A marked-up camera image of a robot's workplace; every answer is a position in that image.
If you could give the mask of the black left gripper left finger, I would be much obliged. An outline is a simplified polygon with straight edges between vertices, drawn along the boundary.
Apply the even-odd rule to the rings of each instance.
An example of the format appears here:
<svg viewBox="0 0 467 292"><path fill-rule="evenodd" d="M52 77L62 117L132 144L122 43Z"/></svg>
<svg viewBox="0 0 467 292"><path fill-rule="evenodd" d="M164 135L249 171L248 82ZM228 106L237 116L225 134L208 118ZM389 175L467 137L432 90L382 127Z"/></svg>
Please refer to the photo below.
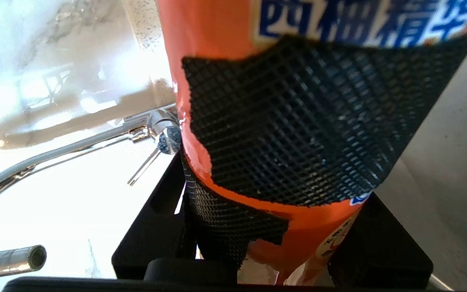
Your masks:
<svg viewBox="0 0 467 292"><path fill-rule="evenodd" d="M186 222L186 179L177 153L111 257L118 279L142 280L159 258L196 257L196 239Z"/></svg>

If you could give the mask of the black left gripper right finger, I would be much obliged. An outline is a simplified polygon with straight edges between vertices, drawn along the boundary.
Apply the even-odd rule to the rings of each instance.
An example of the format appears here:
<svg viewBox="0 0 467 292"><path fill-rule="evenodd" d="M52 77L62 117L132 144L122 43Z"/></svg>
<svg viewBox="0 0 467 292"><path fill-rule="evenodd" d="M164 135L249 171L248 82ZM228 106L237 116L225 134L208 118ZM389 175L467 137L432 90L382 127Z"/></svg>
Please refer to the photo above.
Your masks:
<svg viewBox="0 0 467 292"><path fill-rule="evenodd" d="M336 286L425 290L433 262L372 194L328 263Z"/></svg>

